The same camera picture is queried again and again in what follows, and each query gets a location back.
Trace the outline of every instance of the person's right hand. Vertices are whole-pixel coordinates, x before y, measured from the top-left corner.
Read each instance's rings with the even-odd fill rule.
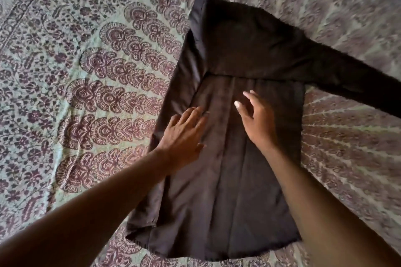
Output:
[[[249,115],[245,106],[240,102],[235,101],[234,105],[241,115],[248,137],[261,151],[266,146],[277,146],[272,107],[253,90],[250,93],[244,92],[244,95],[251,101],[253,116]]]

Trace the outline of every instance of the bedsheet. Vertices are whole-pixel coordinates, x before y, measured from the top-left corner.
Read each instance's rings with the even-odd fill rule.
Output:
[[[401,77],[399,0],[231,1]],[[1,239],[144,154],[193,0],[11,2],[0,19]],[[400,120],[312,87],[305,99],[302,165],[400,251]],[[123,229],[94,265],[212,265],[162,260]],[[213,264],[306,266],[308,255],[295,243]]]

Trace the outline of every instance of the human arm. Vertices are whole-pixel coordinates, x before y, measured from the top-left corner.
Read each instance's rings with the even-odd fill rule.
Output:
[[[124,218],[167,175],[198,159],[205,117],[190,108],[171,118],[155,150],[0,244],[0,265],[85,267]]]
[[[316,266],[401,266],[386,242],[280,149],[273,109],[257,93],[244,92],[251,117],[239,102],[245,131],[271,166],[299,233]]]

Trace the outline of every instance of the floral pattern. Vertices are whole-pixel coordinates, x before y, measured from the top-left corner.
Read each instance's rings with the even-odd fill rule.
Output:
[[[146,152],[194,0],[0,0],[0,239]],[[401,79],[399,0],[230,0]],[[309,87],[302,166],[401,252],[401,120]],[[308,266],[163,260],[117,230],[94,266]]]

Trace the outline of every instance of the dark brown fabric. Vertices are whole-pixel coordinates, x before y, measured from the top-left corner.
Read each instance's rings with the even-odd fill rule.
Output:
[[[299,239],[280,186],[248,139],[233,102],[255,90],[273,106],[279,142],[300,161],[304,84],[401,117],[401,83],[305,37],[262,9],[195,0],[156,122],[153,150],[170,117],[210,112],[198,161],[158,184],[130,215],[127,238],[165,257],[224,260]]]

